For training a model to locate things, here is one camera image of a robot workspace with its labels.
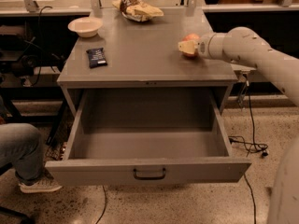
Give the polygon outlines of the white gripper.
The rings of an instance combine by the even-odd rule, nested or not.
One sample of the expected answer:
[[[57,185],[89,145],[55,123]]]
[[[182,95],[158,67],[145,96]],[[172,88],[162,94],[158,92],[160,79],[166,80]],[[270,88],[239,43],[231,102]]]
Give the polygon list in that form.
[[[223,40],[225,33],[209,33],[202,35],[197,43],[193,40],[181,41],[178,43],[178,50],[194,55],[198,50],[198,54],[205,59],[223,60]]]

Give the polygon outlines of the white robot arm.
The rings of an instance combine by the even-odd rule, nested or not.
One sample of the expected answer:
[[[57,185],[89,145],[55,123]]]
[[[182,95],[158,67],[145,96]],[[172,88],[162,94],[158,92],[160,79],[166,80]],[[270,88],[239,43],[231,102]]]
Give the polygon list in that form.
[[[247,27],[186,38],[178,42],[178,50],[190,56],[253,67],[299,105],[299,59],[273,49]],[[299,224],[299,137],[293,139],[280,161],[267,224]]]

